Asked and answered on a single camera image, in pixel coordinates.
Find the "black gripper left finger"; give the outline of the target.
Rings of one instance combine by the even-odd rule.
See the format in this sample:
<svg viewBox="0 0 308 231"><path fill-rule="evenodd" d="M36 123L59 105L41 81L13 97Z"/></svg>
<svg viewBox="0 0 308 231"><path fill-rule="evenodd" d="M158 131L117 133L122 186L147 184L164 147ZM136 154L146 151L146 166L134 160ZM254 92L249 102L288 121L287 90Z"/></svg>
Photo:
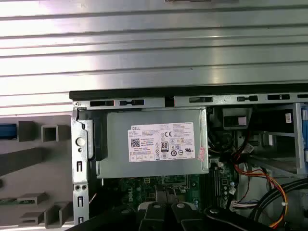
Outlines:
<svg viewBox="0 0 308 231"><path fill-rule="evenodd" d="M167 212L167 188L157 186L156 201L140 204L137 211L127 205L115 207L81 224L71 231L162 231Z"/></svg>

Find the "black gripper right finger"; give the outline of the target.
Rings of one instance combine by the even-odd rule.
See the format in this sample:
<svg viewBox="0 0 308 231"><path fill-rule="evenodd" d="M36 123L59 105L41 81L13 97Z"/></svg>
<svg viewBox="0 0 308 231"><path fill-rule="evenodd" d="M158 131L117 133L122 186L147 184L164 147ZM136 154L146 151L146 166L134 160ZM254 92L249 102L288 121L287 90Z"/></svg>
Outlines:
<svg viewBox="0 0 308 231"><path fill-rule="evenodd" d="M271 231L272 228L220 207L202 212L178 200L173 187L166 187L171 215L181 231Z"/></svg>

